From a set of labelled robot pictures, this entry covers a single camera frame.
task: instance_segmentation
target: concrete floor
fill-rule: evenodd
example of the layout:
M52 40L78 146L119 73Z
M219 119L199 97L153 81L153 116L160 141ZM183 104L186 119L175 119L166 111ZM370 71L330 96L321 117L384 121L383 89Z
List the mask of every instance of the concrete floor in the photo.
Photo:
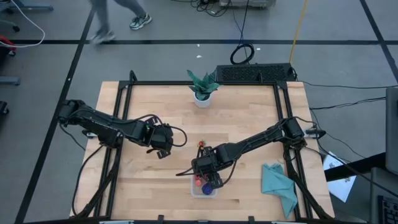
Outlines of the concrete floor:
M20 86L1 86L0 100L9 103L10 114L0 132L0 223L15 222L27 185L44 143L71 62L78 48L90 13L88 1L45 1L52 12L29 11L27 15L46 31L46 42L38 47L19 49L9 58L0 75L22 78ZM76 98L95 106L101 82L128 79L131 69L139 80L188 80L186 69L204 74L217 65L229 64L236 44L168 44L166 40L239 39L232 11L213 18L186 3L169 0L140 1L153 21L139 31L128 28L133 17L128 10L109 1L109 17L117 40L161 40L158 44L84 45L67 98ZM304 0L277 0L266 10L250 9L244 38L251 40L292 40ZM398 40L395 0L367 0L384 40ZM238 22L244 9L235 9ZM1 19L18 23L19 33L0 26L1 35L13 40L37 40L40 32L19 13L0 14ZM87 39L97 28L96 18ZM309 0L300 40L377 40L359 0ZM379 86L395 85L396 78L380 45L297 45L293 66L298 79L325 85ZM289 44L254 44L252 63L284 63L289 60ZM398 46L389 45L398 59ZM384 90L353 90L306 86L311 107L354 102L384 96ZM323 129L348 143L363 156L383 152L385 141L385 102L361 104L340 109L316 111ZM82 144L86 139L79 128L70 128ZM350 161L360 159L341 143L324 137L322 146ZM25 222L67 218L73 188L83 152L58 128L53 136L43 171L26 214ZM364 187L357 186L349 198L369 199ZM366 212L341 209L333 200L338 217L345 214L366 219Z

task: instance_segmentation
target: white paper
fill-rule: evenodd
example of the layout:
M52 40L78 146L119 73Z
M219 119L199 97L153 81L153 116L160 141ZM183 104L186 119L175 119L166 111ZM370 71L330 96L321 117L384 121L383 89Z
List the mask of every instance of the white paper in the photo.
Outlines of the white paper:
M340 161L337 161L335 158L327 155L325 160L323 161L323 170L327 170L333 167L338 167L341 165L343 164ZM356 176L352 176L352 177L347 177L345 179L328 182L329 192L345 203L347 201L349 192L353 187L355 178Z

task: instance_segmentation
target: wooden tabletop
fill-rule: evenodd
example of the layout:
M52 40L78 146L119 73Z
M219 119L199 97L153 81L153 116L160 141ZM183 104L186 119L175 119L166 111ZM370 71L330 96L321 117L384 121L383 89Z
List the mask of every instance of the wooden tabletop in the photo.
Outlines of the wooden tabletop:
M96 109L112 114L118 82L103 82ZM311 120L303 84L288 83L294 116ZM283 93L280 91L284 116ZM238 142L264 131L278 122L273 88L271 86L221 86L212 97L209 108L201 109L193 102L187 86L133 86L128 119L156 114L163 122L182 128L188 135L184 147L173 147L172 155L159 160L156 153L146 154L148 148L127 140L123 144L112 219L156 220L285 220L280 198L261 193L263 164L284 165L282 144L265 145L243 155L236 165L232 179L216 198L193 198L190 176L175 174L190 167L196 157L197 144L204 139L208 146ZM299 121L303 129L311 124ZM174 143L183 143L183 134L174 131ZM318 150L315 140L308 146ZM85 159L98 148L98 140L88 141ZM76 209L82 210L98 188L105 149L95 155L82 172L76 195ZM334 217L320 156L302 149L302 161L307 187L324 210ZM223 179L230 170L220 172ZM302 194L297 188L300 213L305 217ZM104 214L108 193L104 195Z

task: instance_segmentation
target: potted plant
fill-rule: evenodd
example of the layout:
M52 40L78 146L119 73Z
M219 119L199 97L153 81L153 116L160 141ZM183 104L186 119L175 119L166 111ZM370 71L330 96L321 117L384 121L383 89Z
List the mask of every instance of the potted plant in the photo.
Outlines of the potted plant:
M210 105L211 93L213 93L220 86L216 80L216 71L207 74L202 80L196 77L191 71L187 70L188 76L193 81L193 86L189 88L193 91L193 98L195 104L200 108L206 108Z

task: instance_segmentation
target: computer monitor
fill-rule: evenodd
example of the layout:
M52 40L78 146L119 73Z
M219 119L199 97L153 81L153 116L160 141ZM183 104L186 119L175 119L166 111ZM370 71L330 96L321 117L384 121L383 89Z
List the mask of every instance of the computer monitor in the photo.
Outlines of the computer monitor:
M398 88L386 90L386 168L398 174Z

